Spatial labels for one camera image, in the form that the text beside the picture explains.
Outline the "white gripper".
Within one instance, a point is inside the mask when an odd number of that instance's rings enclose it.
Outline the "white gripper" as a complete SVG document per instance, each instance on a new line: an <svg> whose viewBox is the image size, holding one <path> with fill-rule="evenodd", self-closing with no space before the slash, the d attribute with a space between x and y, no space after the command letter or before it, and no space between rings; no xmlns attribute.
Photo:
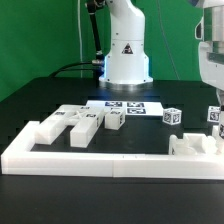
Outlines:
<svg viewBox="0 0 224 224"><path fill-rule="evenodd" d="M203 82L224 91L224 0L198 0L203 10L195 28Z"/></svg>

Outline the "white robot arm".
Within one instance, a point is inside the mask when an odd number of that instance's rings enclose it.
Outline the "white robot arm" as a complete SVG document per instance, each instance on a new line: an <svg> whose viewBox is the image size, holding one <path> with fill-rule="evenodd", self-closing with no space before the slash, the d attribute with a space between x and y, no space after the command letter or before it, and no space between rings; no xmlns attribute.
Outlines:
<svg viewBox="0 0 224 224"><path fill-rule="evenodd" d="M203 9L195 28L204 83L224 91L224 0L188 0ZM106 0L111 16L111 49L105 57L102 87L135 90L150 86L149 58L144 52L145 16L131 0Z"/></svg>

